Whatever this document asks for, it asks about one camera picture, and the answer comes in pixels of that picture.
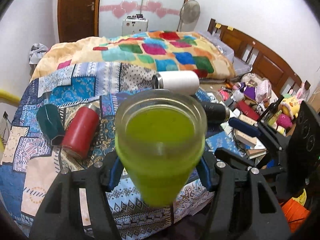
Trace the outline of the green tumbler cup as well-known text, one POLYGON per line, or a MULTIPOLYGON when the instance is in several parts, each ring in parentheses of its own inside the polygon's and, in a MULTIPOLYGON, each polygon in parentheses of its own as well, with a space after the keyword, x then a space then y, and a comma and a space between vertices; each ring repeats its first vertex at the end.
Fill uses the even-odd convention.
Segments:
POLYGON ((114 124, 117 155, 144 202, 170 205, 204 152, 207 117, 200 102, 145 90, 119 105, 114 124))

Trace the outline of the black thermos cup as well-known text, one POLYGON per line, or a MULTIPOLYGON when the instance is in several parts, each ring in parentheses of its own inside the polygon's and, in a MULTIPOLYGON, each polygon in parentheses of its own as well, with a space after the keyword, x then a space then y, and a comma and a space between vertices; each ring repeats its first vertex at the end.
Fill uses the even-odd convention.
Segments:
POLYGON ((200 105, 204 109, 208 124, 220 125, 230 117, 229 108, 220 103, 200 101, 200 105))

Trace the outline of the red cylindrical cup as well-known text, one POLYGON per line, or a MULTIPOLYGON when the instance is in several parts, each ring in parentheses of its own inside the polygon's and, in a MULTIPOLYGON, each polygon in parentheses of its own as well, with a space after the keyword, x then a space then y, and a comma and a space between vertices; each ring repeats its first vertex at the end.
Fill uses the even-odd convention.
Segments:
POLYGON ((91 142, 99 125, 99 114, 99 108, 92 103, 78 109, 62 141, 62 149, 68 155, 80 160, 87 158, 91 142))

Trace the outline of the dark green faceted cup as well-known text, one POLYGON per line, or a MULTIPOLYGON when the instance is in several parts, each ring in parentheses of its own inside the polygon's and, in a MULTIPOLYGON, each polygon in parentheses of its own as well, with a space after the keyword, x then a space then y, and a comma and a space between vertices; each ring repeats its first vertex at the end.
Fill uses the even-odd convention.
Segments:
POLYGON ((52 104, 43 105, 37 111, 36 119, 46 141, 52 146, 61 145, 65 129, 58 108, 52 104))

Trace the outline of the stack of books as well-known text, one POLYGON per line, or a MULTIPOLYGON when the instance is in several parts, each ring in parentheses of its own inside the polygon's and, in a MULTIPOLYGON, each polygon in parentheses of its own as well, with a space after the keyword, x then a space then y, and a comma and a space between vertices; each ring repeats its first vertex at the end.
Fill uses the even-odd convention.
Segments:
POLYGON ((266 155, 266 148, 257 137, 251 137, 235 128, 233 129, 233 136, 248 159, 258 163, 266 155))

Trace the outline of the orange object at floor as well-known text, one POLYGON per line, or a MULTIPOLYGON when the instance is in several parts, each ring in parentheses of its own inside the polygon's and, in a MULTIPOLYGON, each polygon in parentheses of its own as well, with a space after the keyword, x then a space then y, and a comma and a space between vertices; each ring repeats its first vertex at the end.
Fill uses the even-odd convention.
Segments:
POLYGON ((280 205, 292 233, 296 232, 310 215, 304 203, 301 198, 291 198, 280 205))

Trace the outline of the yellow plush toy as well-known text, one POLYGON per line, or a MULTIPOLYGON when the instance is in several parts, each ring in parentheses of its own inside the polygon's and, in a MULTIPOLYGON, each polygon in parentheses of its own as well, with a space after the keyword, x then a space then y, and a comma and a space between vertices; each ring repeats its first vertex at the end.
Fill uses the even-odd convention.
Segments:
POLYGON ((300 110, 300 105, 304 100, 303 97, 303 89, 300 88, 295 95, 293 94, 284 94, 283 100, 280 103, 280 110, 282 113, 290 117, 291 120, 298 116, 298 112, 300 110))

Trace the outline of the grey pillow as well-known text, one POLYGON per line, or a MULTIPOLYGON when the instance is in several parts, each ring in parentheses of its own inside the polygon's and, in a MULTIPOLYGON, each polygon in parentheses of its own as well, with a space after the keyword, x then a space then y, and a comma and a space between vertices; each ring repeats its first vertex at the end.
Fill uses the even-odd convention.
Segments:
POLYGON ((252 71, 252 65, 247 64, 245 61, 235 56, 234 50, 221 41, 219 34, 211 34, 208 31, 199 32, 199 34, 208 39, 231 63, 235 70, 236 77, 243 76, 244 74, 252 71))

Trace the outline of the wooden bed headboard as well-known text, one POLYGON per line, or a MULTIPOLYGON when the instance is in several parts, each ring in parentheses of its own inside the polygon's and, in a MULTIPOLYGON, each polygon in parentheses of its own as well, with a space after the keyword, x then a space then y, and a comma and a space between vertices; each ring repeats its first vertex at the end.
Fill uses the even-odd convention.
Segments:
POLYGON ((234 50, 234 56, 252 66, 252 72, 267 78, 277 96, 298 89, 303 81, 276 52, 246 33, 211 19, 207 31, 218 34, 234 50))

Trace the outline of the colourful patch fleece blanket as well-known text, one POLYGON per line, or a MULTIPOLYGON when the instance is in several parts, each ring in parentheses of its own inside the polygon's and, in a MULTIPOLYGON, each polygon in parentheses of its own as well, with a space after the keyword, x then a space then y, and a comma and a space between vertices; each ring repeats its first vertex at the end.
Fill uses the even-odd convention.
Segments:
POLYGON ((232 61, 205 36, 194 31, 147 31, 57 43, 40 59, 31 78, 84 62, 129 63, 157 72, 194 70, 201 77, 214 80, 236 76, 232 61))

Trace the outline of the standing electric fan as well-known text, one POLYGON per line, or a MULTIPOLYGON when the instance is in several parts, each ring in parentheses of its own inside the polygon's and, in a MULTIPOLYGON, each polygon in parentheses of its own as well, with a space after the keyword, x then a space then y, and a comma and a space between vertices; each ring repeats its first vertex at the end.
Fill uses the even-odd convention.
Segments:
POLYGON ((191 24, 195 22, 201 13, 200 4, 196 0, 189 0, 184 3, 180 9, 180 21, 178 31, 181 31, 183 24, 191 24))

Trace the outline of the yellow foam tube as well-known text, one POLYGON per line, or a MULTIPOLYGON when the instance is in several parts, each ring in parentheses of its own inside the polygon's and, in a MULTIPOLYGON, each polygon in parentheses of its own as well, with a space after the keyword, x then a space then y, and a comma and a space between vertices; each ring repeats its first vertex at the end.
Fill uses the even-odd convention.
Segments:
POLYGON ((1 89, 0 91, 1 102, 7 103, 11 106, 18 107, 20 104, 20 98, 14 94, 7 92, 6 90, 1 89))

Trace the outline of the sliding wardrobe with hearts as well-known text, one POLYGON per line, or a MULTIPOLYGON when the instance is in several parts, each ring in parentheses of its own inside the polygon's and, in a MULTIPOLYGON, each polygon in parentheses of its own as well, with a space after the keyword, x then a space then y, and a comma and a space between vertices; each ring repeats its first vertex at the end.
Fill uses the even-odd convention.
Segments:
POLYGON ((117 37, 123 34, 123 22, 129 16, 143 15, 148 26, 140 30, 176 31, 180 10, 187 0, 99 0, 97 36, 117 37))

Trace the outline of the white appliance box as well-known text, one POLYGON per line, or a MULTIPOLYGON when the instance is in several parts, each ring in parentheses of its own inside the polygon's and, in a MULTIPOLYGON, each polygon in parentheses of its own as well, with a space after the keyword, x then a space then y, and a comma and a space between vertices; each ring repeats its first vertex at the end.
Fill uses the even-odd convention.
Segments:
POLYGON ((125 36, 146 32, 148 23, 149 20, 142 14, 127 16, 127 18, 123 20, 121 34, 125 36))

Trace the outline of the grey clothes pile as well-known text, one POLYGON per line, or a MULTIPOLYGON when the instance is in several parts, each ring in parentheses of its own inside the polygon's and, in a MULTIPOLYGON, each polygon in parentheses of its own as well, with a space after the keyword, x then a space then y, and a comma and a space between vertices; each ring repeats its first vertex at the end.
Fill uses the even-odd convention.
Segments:
POLYGON ((49 48, 44 44, 33 44, 29 51, 29 64, 38 64, 48 50, 49 48))

